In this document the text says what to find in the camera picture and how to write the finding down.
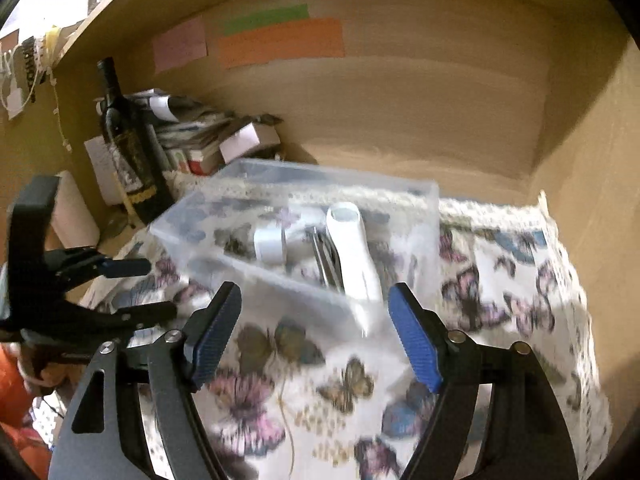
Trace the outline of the silver metal tool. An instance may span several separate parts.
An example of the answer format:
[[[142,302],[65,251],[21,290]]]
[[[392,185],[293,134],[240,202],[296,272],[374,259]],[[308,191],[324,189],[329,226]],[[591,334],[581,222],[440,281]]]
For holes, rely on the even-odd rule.
[[[340,257],[326,231],[316,226],[311,229],[311,245],[318,266],[321,283],[327,288],[344,292]]]

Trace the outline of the white handheld device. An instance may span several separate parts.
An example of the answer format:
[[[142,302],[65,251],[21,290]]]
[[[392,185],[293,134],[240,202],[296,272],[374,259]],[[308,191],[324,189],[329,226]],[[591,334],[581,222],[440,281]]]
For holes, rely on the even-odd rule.
[[[344,294],[352,314],[362,332],[369,335],[380,320],[383,292],[359,208],[352,202],[329,206],[326,232],[340,259]]]

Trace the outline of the pink tape roll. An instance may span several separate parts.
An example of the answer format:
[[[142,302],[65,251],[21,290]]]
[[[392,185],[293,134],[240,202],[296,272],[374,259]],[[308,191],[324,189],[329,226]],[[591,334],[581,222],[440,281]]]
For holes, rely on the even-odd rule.
[[[61,171],[55,196],[51,226],[65,248],[96,247],[100,240],[100,229],[72,176]]]

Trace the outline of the dark wine bottle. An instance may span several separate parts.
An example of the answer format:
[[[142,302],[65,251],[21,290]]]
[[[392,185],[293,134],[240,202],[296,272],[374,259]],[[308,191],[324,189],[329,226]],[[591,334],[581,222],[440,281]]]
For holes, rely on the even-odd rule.
[[[118,180],[147,226],[174,204],[153,152],[142,110],[122,93],[112,58],[98,63],[104,82],[102,125]]]

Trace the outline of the white paper note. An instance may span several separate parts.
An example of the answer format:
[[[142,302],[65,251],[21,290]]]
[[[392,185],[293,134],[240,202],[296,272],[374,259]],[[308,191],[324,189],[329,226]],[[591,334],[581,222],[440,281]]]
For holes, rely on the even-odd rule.
[[[85,149],[89,156],[96,183],[101,196],[107,206],[116,206],[122,203],[118,184],[116,183],[116,170],[111,154],[104,143],[102,136],[95,136],[85,142]]]

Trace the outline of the white tape roll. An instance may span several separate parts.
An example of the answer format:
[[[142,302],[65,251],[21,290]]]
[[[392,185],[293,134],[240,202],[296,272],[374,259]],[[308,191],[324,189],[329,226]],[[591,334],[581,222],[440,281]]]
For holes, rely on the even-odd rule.
[[[286,261],[285,232],[277,222],[258,224],[253,235],[256,259],[267,266],[280,266]]]

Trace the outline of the butterfly print cloth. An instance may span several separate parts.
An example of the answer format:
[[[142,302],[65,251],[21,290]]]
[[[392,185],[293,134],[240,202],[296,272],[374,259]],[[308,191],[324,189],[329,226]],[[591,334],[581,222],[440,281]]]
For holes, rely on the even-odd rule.
[[[445,324],[481,344],[534,350],[564,416],[580,478],[597,469],[612,429],[594,358],[586,296],[547,203],[523,208],[438,200]],[[178,269],[151,228],[122,248],[145,278],[96,280],[84,305],[114,312],[172,300],[181,316],[217,286]],[[245,304],[214,381],[195,397],[205,430],[233,473],[257,479],[395,479],[431,415],[387,317],[369,335]]]

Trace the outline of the stack of books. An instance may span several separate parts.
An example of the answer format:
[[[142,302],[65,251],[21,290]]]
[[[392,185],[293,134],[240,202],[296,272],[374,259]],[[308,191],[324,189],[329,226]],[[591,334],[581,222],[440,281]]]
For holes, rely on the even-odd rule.
[[[157,88],[125,98],[138,108],[161,170],[211,174],[221,164],[218,138],[235,120],[235,112]]]

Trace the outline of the clear plastic storage box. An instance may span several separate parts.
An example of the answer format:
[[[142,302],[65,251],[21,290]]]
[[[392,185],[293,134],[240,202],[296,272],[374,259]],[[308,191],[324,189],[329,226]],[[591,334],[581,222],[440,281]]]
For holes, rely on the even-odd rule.
[[[424,306],[435,302],[435,182],[239,159],[210,177],[178,174],[174,187],[176,202],[152,223],[152,234],[178,269],[195,281],[209,286],[238,283],[248,308],[279,310],[347,337],[364,335],[349,298],[321,283],[311,245],[311,229],[326,231],[326,212],[339,202],[359,208],[381,281],[382,311],[371,333],[384,324],[387,296],[397,283],[408,285]],[[286,261],[280,266],[267,266],[255,256],[254,231],[268,222],[277,222],[285,232]]]

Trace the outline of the small white pink box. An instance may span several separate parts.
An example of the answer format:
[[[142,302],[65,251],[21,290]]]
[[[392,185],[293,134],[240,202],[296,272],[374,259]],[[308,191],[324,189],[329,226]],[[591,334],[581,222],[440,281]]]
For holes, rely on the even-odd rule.
[[[238,158],[245,158],[281,144],[276,128],[258,122],[242,127],[219,145],[219,151],[226,164]]]

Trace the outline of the pink sticky note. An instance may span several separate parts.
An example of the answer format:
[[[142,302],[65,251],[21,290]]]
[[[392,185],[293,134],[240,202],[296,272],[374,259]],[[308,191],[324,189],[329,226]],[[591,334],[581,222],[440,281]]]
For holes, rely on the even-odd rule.
[[[203,20],[197,16],[155,36],[152,40],[155,73],[163,73],[206,58],[207,44]]]

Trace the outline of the green sticky note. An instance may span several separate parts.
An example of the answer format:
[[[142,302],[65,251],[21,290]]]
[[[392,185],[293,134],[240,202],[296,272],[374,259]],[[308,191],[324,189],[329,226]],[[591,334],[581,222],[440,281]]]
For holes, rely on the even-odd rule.
[[[308,20],[308,18],[307,3],[296,4],[296,6],[281,6],[280,8],[261,10],[230,18],[230,20],[221,25],[221,33],[225,37],[233,36],[240,32],[248,32],[249,30],[292,21]]]

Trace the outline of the orange sticky note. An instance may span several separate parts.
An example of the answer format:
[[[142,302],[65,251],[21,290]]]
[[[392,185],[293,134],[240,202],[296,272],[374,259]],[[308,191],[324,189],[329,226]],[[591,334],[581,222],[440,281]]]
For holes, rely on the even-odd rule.
[[[344,58],[342,22],[308,18],[238,32],[218,41],[225,70],[300,58]]]

